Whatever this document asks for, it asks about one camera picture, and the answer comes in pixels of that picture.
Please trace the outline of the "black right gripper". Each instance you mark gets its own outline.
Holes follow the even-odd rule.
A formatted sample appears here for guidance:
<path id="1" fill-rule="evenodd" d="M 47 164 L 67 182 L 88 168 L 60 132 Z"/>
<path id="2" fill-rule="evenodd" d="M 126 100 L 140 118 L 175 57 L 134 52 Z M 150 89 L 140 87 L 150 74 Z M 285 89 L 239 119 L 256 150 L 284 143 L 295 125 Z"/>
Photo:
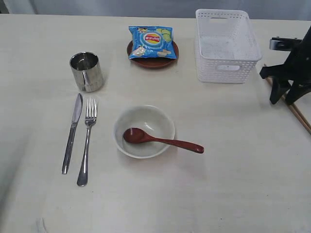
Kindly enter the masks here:
<path id="1" fill-rule="evenodd" d="M 308 30 L 301 40 L 297 47 L 289 51 L 283 64 L 263 67 L 259 73 L 263 79 L 272 77 L 271 104 L 276 104 L 288 90 L 285 97 L 287 105 L 293 105 L 311 92 L 311 31 Z"/>

